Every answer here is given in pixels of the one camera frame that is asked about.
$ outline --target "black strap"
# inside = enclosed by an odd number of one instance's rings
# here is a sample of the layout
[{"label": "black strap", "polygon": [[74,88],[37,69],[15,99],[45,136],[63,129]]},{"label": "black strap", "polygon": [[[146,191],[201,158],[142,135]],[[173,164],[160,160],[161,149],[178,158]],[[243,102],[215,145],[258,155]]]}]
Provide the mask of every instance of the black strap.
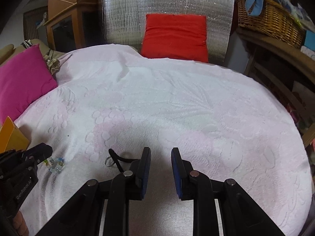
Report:
[{"label": "black strap", "polygon": [[109,155],[111,156],[111,158],[113,159],[113,162],[116,164],[117,168],[119,169],[119,172],[124,172],[124,170],[122,169],[122,166],[120,165],[119,161],[122,162],[126,162],[126,163],[131,163],[137,159],[126,159],[123,157],[120,157],[118,154],[115,153],[115,151],[113,149],[109,149],[108,150]]}]

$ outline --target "magenta cushion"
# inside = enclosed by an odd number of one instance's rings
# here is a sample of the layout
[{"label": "magenta cushion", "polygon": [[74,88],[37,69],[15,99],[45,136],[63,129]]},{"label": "magenta cushion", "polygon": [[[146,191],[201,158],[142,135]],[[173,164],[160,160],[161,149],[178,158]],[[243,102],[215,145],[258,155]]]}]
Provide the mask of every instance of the magenta cushion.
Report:
[{"label": "magenta cushion", "polygon": [[16,120],[35,100],[56,88],[39,45],[17,54],[0,67],[0,122]]}]

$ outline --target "yellow box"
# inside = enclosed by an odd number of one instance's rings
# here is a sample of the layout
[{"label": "yellow box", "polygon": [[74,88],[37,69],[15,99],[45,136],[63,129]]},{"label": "yellow box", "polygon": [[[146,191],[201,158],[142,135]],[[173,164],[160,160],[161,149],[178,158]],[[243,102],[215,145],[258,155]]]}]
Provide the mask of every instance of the yellow box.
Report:
[{"label": "yellow box", "polygon": [[23,135],[14,122],[7,117],[0,130],[0,154],[8,150],[26,150],[30,141]]}]

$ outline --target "pink and white blanket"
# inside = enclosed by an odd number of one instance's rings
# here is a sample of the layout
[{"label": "pink and white blanket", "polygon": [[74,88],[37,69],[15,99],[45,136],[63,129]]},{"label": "pink and white blanket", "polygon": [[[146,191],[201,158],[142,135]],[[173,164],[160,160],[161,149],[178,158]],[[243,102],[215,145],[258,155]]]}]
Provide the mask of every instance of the pink and white blanket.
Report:
[{"label": "pink and white blanket", "polygon": [[267,89],[216,65],[147,59],[123,45],[71,54],[61,59],[59,87],[15,121],[30,147],[47,143],[65,159],[59,175],[39,165],[21,208],[30,235],[88,179],[119,173],[104,165],[109,148],[139,158],[145,146],[148,190],[130,203],[131,236],[192,235],[193,204],[177,198],[173,147],[210,178],[236,179],[287,236],[299,234],[311,203],[310,167],[292,118]]}]

